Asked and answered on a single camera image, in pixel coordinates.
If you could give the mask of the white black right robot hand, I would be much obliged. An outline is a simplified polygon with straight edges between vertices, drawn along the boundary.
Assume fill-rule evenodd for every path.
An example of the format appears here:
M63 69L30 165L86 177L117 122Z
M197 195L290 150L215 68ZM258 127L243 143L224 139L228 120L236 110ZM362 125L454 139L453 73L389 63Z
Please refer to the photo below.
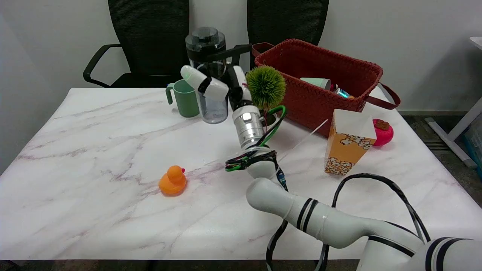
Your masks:
M251 91L246 82L246 75L241 66L229 64L227 67L228 84L189 65L184 65L182 78L198 93L216 101L228 98L234 110L244 106L253 106Z

